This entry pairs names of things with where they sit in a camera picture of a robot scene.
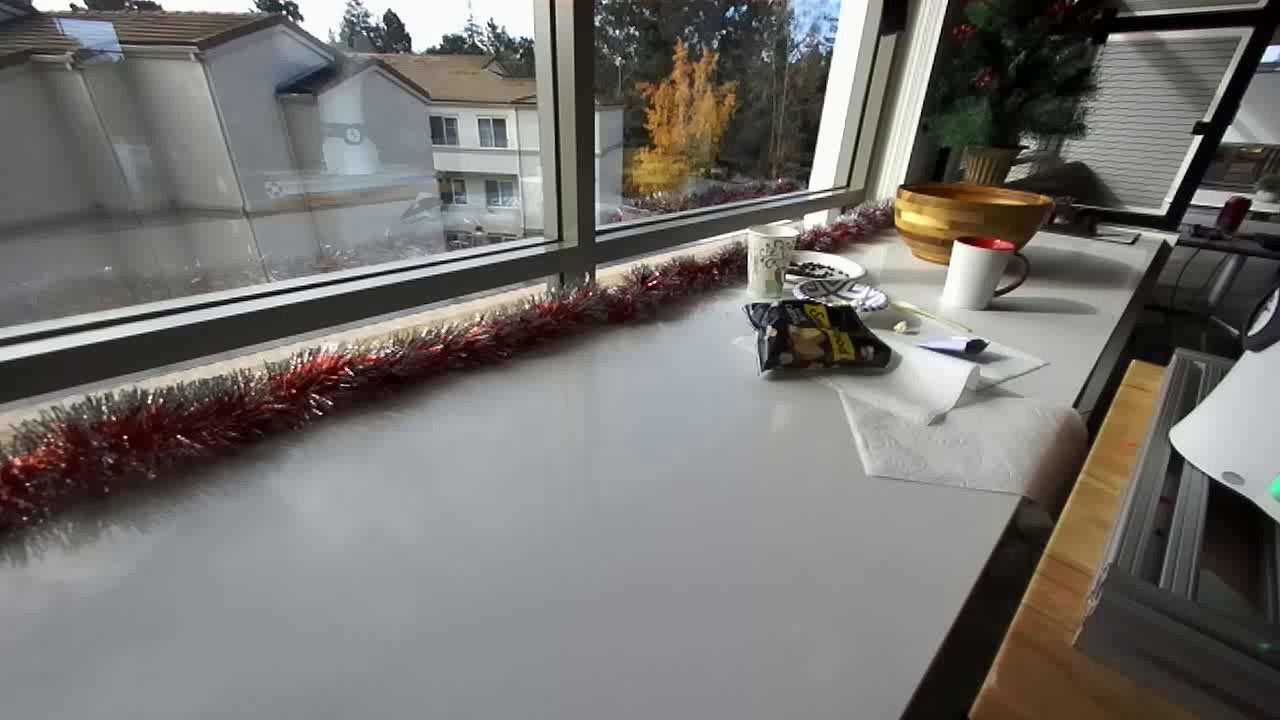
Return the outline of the black snack bag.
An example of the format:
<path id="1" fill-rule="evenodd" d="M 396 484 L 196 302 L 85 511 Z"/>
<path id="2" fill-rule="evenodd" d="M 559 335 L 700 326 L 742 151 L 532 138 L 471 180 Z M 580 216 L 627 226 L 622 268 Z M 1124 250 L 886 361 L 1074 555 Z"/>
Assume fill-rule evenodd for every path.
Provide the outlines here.
<path id="1" fill-rule="evenodd" d="M 744 310 L 756 361 L 788 372 L 888 372 L 896 352 L 850 310 L 825 302 L 777 302 Z"/>

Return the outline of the white paper napkin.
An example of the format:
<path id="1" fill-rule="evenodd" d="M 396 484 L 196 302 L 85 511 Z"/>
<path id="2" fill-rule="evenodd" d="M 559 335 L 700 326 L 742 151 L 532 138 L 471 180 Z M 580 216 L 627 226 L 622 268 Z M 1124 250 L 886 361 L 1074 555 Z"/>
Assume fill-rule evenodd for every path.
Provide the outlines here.
<path id="1" fill-rule="evenodd" d="M 862 470 L 874 481 L 1022 497 L 1055 509 L 1090 453 L 1076 409 L 981 392 L 938 426 L 843 395 Z"/>
<path id="2" fill-rule="evenodd" d="M 891 414 L 913 426 L 939 426 L 954 409 L 981 395 L 983 388 L 1039 372 L 1044 361 L 1012 345 L 988 340 L 976 361 L 928 352 L 932 335 L 891 335 L 891 367 L 879 376 L 841 376 L 831 392 L 851 409 Z"/>

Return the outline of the white cylindrical cup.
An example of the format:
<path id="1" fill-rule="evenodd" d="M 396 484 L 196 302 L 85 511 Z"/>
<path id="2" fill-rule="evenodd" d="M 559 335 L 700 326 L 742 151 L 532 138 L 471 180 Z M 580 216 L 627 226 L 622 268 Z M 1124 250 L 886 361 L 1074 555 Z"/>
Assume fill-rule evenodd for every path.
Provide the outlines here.
<path id="1" fill-rule="evenodd" d="M 753 227 L 750 234 L 750 293 L 756 302 L 782 302 L 791 256 L 798 256 L 791 227 L 785 227 L 785 226 Z"/>

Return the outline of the white plate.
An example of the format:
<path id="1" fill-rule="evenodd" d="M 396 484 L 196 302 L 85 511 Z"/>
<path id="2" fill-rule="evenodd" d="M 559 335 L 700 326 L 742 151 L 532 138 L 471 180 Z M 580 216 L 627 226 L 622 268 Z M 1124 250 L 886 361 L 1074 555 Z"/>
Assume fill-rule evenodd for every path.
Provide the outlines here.
<path id="1" fill-rule="evenodd" d="M 857 313 L 888 310 L 888 293 L 874 285 L 867 268 L 831 251 L 798 251 L 785 272 L 785 297 L 850 303 Z"/>

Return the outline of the golden wooden bowl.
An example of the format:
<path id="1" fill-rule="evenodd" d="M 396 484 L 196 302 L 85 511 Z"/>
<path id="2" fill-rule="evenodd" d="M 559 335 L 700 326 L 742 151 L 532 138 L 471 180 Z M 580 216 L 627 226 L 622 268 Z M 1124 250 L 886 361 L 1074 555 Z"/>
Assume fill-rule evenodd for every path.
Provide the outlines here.
<path id="1" fill-rule="evenodd" d="M 995 237 L 1026 250 L 1054 210 L 1054 195 L 1003 184 L 902 184 L 891 226 L 917 259 L 944 264 L 958 237 Z"/>

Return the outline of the small blue packet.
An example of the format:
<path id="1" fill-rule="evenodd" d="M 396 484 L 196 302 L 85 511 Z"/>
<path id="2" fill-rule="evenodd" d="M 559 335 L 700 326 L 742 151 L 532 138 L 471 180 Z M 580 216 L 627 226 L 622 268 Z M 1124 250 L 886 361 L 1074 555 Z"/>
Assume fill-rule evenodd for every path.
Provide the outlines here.
<path id="1" fill-rule="evenodd" d="M 959 361 L 976 361 L 988 352 L 988 340 L 981 335 L 932 335 L 926 340 L 928 352 L 944 352 L 944 355 L 959 355 Z"/>

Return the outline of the white mug red rim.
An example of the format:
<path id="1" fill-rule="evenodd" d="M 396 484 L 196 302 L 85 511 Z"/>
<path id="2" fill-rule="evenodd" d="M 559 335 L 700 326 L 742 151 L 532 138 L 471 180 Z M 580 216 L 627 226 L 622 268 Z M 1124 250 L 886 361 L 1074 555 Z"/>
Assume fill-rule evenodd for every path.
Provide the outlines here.
<path id="1" fill-rule="evenodd" d="M 944 310 L 983 313 L 995 297 L 1017 293 L 1032 259 L 1003 237 L 958 237 L 944 272 Z"/>

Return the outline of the potted christmas tree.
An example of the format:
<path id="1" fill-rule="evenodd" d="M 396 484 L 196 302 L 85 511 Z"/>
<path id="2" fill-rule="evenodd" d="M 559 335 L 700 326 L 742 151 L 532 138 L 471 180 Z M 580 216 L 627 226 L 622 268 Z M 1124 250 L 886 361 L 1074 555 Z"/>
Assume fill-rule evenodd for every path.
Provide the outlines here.
<path id="1" fill-rule="evenodd" d="M 958 0 L 926 131 L 963 184 L 1002 184 L 1026 141 L 1086 131 L 1115 0 Z"/>

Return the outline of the wooden side table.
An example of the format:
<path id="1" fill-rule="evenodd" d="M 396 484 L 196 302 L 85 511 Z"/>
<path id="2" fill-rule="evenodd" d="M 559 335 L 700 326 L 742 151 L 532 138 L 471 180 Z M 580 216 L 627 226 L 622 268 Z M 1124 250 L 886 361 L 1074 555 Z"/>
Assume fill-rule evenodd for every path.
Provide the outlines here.
<path id="1" fill-rule="evenodd" d="M 1161 686 L 1157 675 L 1096 661 L 1076 646 L 1164 384 L 1164 364 L 1132 361 L 1124 367 L 967 720 L 1216 717 L 1189 679 Z"/>

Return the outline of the red silver tinsel garland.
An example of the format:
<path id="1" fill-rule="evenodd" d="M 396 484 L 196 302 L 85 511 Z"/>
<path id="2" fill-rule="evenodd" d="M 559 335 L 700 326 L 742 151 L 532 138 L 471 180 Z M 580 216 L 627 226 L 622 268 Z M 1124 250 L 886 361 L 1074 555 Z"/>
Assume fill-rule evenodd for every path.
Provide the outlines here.
<path id="1" fill-rule="evenodd" d="M 317 345 L 242 372 L 51 403 L 21 422 L 0 450 L 0 531 L 27 531 L 392 388 L 502 364 L 595 327 L 646 326 L 744 275 L 750 243 L 723 240 L 708 251 L 632 264 L 603 285 L 487 303 L 457 326 Z"/>

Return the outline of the white paper sheet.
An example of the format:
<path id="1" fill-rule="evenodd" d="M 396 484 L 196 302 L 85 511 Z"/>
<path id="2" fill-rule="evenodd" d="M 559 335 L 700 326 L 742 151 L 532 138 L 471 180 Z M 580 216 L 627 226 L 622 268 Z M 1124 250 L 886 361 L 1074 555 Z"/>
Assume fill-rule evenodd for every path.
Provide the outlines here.
<path id="1" fill-rule="evenodd" d="M 1280 523 L 1280 348 L 1245 352 L 1167 442 L 1208 481 Z"/>

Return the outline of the grey metal frame box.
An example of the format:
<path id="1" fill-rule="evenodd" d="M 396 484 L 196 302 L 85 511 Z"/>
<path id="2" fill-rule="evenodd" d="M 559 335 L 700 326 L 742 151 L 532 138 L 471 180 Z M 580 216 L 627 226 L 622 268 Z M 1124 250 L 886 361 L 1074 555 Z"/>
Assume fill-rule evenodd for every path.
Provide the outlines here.
<path id="1" fill-rule="evenodd" d="M 1275 523 L 1167 442 L 1224 376 L 1167 361 L 1076 649 L 1195 717 L 1280 720 Z"/>

